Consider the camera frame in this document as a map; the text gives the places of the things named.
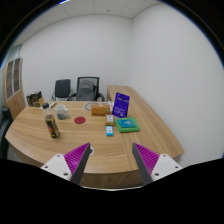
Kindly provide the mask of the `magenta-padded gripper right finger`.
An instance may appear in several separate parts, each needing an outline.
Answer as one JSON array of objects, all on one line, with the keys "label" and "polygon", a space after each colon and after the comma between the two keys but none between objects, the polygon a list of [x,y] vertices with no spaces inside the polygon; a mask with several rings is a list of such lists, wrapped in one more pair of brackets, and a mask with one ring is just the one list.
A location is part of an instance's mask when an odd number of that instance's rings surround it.
[{"label": "magenta-padded gripper right finger", "polygon": [[132,153],[135,157],[143,185],[152,183],[182,169],[168,154],[157,154],[137,143],[133,144]]}]

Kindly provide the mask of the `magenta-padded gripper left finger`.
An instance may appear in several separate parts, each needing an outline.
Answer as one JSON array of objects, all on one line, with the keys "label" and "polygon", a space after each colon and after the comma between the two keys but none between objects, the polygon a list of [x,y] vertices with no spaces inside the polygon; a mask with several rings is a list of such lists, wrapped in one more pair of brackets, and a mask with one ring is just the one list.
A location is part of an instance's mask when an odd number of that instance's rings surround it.
[{"label": "magenta-padded gripper left finger", "polygon": [[90,154],[91,146],[86,143],[65,155],[56,154],[42,169],[79,185]]}]

